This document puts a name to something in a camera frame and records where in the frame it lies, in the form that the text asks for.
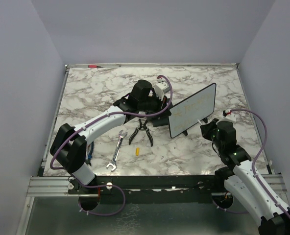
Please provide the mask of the black framed whiteboard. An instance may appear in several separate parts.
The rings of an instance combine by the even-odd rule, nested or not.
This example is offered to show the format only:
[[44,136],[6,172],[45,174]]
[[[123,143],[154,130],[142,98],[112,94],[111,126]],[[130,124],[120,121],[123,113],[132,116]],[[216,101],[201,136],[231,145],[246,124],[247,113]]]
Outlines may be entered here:
[[170,109],[169,133],[172,139],[214,112],[216,89],[217,84],[212,83]]

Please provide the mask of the yellow marker cap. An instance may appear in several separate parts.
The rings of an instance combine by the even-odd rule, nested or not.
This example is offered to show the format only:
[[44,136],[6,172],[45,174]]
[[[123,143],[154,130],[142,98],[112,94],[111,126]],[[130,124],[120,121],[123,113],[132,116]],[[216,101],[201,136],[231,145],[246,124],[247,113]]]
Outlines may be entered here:
[[137,147],[137,148],[136,148],[135,155],[136,155],[136,156],[139,156],[139,153],[140,153],[140,148],[139,148],[139,147]]

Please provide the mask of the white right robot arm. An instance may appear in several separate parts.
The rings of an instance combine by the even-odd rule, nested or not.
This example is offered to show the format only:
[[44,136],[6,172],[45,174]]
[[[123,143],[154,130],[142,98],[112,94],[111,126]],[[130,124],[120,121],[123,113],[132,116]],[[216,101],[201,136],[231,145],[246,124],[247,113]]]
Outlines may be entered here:
[[290,206],[275,193],[246,150],[237,144],[233,123],[215,118],[200,129],[226,165],[216,171],[214,188],[227,190],[243,205],[257,224],[259,234],[290,235]]

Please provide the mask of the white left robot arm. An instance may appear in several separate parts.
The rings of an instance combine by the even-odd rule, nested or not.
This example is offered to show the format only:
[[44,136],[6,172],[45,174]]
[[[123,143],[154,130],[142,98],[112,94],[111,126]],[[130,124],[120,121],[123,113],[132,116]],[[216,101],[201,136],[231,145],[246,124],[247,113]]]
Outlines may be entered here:
[[173,93],[172,85],[163,75],[159,75],[157,80],[155,86],[146,80],[138,80],[131,92],[99,116],[75,126],[67,123],[60,126],[49,151],[52,161],[58,161],[60,169],[76,178],[85,193],[93,192],[97,186],[96,175],[86,163],[87,147],[95,139],[135,117],[168,114],[172,99],[167,98],[166,93]]

